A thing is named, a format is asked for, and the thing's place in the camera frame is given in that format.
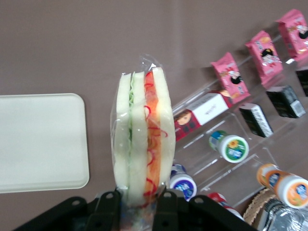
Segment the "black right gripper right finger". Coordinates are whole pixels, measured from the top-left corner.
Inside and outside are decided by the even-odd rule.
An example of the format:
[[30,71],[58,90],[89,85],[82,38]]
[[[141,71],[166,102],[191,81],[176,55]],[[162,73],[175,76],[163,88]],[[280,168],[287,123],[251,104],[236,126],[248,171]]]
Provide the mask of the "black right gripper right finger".
[[154,231],[179,231],[178,202],[183,191],[164,190],[159,196],[153,221]]

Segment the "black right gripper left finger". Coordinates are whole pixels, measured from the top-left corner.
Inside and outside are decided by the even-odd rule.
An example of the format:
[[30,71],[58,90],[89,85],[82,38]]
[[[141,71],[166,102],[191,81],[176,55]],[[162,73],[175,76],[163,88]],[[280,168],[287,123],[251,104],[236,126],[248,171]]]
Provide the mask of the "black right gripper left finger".
[[103,193],[89,215],[87,231],[118,231],[120,224],[121,195],[115,191]]

